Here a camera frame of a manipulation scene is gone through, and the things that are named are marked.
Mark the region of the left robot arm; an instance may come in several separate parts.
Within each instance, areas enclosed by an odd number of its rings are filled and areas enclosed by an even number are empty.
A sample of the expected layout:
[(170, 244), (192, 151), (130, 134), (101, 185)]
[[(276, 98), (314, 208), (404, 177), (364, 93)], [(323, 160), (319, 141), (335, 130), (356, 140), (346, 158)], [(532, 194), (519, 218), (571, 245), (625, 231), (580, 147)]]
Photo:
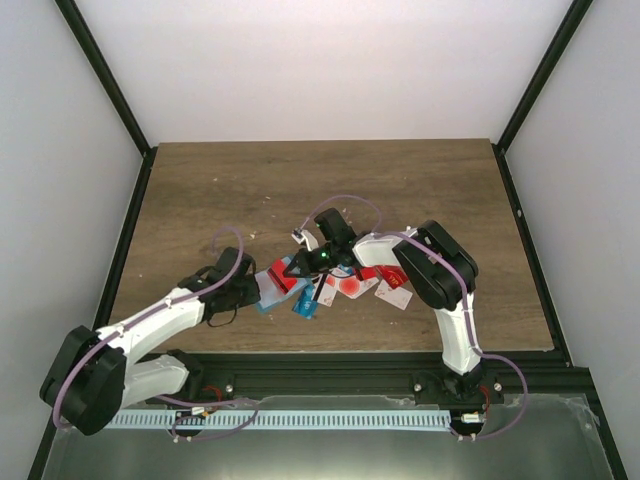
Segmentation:
[(58, 427), (85, 435), (102, 430), (123, 409), (149, 399), (189, 406), (204, 392), (204, 368), (170, 350), (146, 356), (175, 335), (236, 313), (260, 299), (252, 256), (226, 248), (215, 264), (185, 277), (161, 300), (118, 323), (65, 337), (39, 390)]

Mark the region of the teal leather card holder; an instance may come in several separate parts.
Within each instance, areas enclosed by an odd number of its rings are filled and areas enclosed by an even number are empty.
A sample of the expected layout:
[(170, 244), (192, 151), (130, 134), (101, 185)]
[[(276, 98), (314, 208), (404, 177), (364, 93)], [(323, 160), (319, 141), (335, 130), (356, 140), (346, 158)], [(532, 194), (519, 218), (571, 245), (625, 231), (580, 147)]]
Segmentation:
[[(292, 256), (289, 255), (283, 258), (287, 258), (290, 262)], [(269, 312), (277, 305), (293, 297), (296, 293), (300, 293), (302, 289), (311, 284), (311, 281), (308, 278), (298, 278), (296, 287), (288, 294), (283, 294), (278, 290), (276, 285), (269, 278), (267, 274), (268, 268), (266, 270), (258, 272), (255, 275), (261, 295), (261, 299), (255, 304), (255, 307), (260, 313)]]

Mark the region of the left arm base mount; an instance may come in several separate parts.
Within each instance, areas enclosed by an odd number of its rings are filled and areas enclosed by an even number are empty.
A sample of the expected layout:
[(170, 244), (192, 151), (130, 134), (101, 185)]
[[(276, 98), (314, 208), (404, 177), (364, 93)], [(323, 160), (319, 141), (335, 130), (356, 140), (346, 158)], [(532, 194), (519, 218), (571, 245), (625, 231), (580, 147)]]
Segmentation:
[(195, 382), (188, 383), (177, 393), (169, 395), (170, 398), (186, 402), (189, 404), (209, 404), (230, 400), (230, 393), (225, 387), (219, 388), (216, 384), (204, 381), (196, 385)]

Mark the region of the large red card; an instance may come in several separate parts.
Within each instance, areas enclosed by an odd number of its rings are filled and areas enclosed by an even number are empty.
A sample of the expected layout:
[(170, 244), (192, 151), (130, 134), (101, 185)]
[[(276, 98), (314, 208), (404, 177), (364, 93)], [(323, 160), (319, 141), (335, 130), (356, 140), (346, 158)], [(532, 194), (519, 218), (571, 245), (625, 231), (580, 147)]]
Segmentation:
[(269, 278), (283, 294), (288, 294), (298, 283), (298, 278), (288, 270), (288, 265), (289, 260), (282, 258), (272, 263), (267, 270)]

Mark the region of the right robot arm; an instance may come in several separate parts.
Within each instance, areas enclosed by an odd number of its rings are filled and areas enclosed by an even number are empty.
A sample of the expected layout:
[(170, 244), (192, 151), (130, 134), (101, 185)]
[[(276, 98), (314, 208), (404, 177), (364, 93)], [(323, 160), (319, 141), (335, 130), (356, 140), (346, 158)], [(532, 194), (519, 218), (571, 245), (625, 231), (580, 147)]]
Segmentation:
[(418, 297), (436, 314), (445, 393), (458, 403), (471, 400), (480, 390), (482, 377), (473, 318), (479, 270), (471, 256), (434, 220), (405, 232), (357, 234), (330, 208), (317, 215), (315, 223), (325, 242), (316, 245), (306, 230), (294, 230), (292, 236), (302, 247), (283, 275), (312, 278), (339, 266), (400, 268)]

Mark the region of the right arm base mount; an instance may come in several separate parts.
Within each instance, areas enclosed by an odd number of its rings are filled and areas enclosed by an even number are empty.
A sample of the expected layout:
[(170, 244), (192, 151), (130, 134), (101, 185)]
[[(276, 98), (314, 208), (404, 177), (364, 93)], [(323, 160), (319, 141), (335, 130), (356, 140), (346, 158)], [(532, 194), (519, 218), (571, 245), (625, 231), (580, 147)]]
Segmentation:
[(424, 370), (410, 377), (409, 387), (420, 404), (437, 404), (442, 408), (476, 407), (486, 400), (490, 405), (504, 403), (504, 395), (494, 388), (495, 383), (496, 380), (488, 375), (460, 377)]

